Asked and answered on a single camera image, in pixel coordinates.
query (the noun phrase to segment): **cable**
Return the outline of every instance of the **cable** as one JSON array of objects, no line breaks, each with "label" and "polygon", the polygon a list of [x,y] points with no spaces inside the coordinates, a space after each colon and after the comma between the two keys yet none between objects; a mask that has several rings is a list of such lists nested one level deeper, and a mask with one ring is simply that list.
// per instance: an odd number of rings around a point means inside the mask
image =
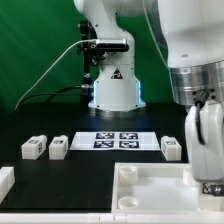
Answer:
[{"label": "cable", "polygon": [[[81,89],[82,87],[81,86],[70,86],[70,87],[66,87],[64,89],[61,89],[59,91],[57,91],[55,94],[57,93],[64,93],[64,92],[67,92],[69,90],[72,90],[72,89]],[[57,95],[51,95],[46,101],[45,103],[48,103],[50,102],[52,99],[54,99]]]},{"label": "cable", "polygon": [[198,135],[198,141],[201,145],[205,145],[205,141],[202,136],[201,132],[201,118],[200,118],[200,111],[204,107],[206,101],[208,100],[209,93],[206,90],[202,90],[198,93],[197,98],[195,99],[195,106],[196,106],[196,116],[195,116],[195,125],[196,131]]},{"label": "cable", "polygon": [[64,53],[47,69],[47,71],[36,81],[36,83],[34,83],[33,86],[31,86],[30,89],[28,89],[23,96],[19,99],[19,101],[16,104],[15,110],[17,110],[18,105],[20,104],[20,102],[25,98],[25,96],[27,94],[29,94],[39,83],[40,81],[52,70],[52,68],[76,45],[80,44],[80,43],[84,43],[84,42],[94,42],[96,41],[96,39],[92,39],[92,40],[82,40],[82,41],[78,41],[74,44],[72,44],[67,50],[64,51]]},{"label": "cable", "polygon": [[146,7],[145,7],[145,0],[142,0],[142,4],[143,4],[143,9],[144,9],[144,13],[145,13],[146,22],[148,24],[149,31],[150,31],[150,34],[152,36],[153,42],[154,42],[154,44],[156,46],[157,52],[158,52],[158,54],[159,54],[159,56],[160,56],[160,58],[161,58],[161,60],[162,60],[162,62],[164,64],[164,66],[169,70],[169,67],[168,67],[168,65],[167,65],[167,63],[166,63],[166,61],[165,61],[165,59],[164,59],[164,57],[162,55],[162,52],[161,52],[161,50],[159,48],[159,45],[157,44],[156,37],[155,37],[155,35],[153,33],[152,26],[151,26],[151,23],[149,21],[149,17],[148,17],[148,14],[147,14],[147,11],[146,11]]},{"label": "cable", "polygon": [[198,141],[201,145],[205,145],[205,140],[202,137],[201,133],[201,118],[200,118],[200,111],[201,111],[201,105],[198,103],[196,105],[196,116],[195,116],[195,124],[196,124],[196,131],[198,135]]},{"label": "cable", "polygon": [[31,99],[31,98],[34,98],[34,97],[39,97],[39,96],[80,96],[80,94],[72,94],[72,93],[39,93],[39,94],[35,94],[35,95],[32,95],[32,96],[28,96],[26,98],[23,98],[18,106],[17,106],[17,109],[27,100]]}]

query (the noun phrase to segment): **white container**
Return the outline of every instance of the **white container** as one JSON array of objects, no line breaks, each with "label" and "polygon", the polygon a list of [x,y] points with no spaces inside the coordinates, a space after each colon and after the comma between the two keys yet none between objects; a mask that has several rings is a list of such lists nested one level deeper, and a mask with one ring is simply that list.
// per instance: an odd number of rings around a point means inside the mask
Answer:
[{"label": "white container", "polygon": [[47,137],[33,136],[22,145],[22,158],[36,160],[46,150]]}]

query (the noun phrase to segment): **warning sticker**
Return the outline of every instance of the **warning sticker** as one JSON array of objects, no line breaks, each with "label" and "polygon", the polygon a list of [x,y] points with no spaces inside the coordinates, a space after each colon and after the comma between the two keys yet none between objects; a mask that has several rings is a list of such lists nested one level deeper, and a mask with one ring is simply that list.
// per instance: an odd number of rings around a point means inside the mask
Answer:
[{"label": "warning sticker", "polygon": [[111,79],[123,79],[123,76],[121,75],[120,70],[117,68],[112,75]]}]

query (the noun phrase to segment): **black cable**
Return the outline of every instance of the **black cable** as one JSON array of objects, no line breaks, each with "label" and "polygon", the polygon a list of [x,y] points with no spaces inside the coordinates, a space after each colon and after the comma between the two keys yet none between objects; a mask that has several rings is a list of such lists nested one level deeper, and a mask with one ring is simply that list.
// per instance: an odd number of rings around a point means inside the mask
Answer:
[{"label": "black cable", "polygon": [[39,96],[80,96],[80,94],[72,94],[72,93],[39,93],[39,94],[35,94],[32,96],[28,96],[26,98],[24,98],[23,100],[20,101],[20,103],[18,104],[19,108],[25,101],[34,98],[34,97],[39,97]]},{"label": "black cable", "polygon": [[201,145],[205,145],[205,140],[202,137],[201,133],[201,120],[200,120],[200,111],[201,111],[201,105],[198,103],[196,105],[196,116],[195,116],[195,124],[196,124],[196,131],[198,135],[198,141],[200,142]]},{"label": "black cable", "polygon": [[[81,86],[70,86],[70,87],[66,87],[64,89],[61,89],[61,90],[57,91],[55,94],[57,94],[57,93],[64,93],[64,92],[67,92],[67,91],[72,90],[72,89],[81,89]],[[57,95],[51,95],[45,102],[46,103],[49,103],[56,96]]]},{"label": "black cable", "polygon": [[200,144],[205,145],[205,140],[201,133],[201,118],[200,118],[200,111],[204,107],[206,101],[208,100],[209,93],[206,90],[202,90],[199,92],[197,98],[195,99],[195,106],[196,106],[196,116],[195,116],[195,125],[196,131],[198,136],[198,141]]}]

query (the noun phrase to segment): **white block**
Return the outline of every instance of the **white block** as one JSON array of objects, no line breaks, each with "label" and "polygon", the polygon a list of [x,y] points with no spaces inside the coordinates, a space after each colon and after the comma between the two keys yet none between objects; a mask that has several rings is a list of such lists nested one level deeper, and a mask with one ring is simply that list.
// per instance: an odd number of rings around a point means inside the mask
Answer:
[{"label": "white block", "polygon": [[14,168],[2,167],[0,170],[0,204],[15,183]]},{"label": "white block", "polygon": [[22,145],[22,158],[36,160],[46,150],[47,137],[33,136]]},{"label": "white block", "polygon": [[170,138],[167,136],[161,139],[161,151],[167,161],[180,161],[182,147],[176,140],[176,138]]},{"label": "white block", "polygon": [[63,160],[68,151],[68,137],[55,137],[49,146],[50,160]]}]

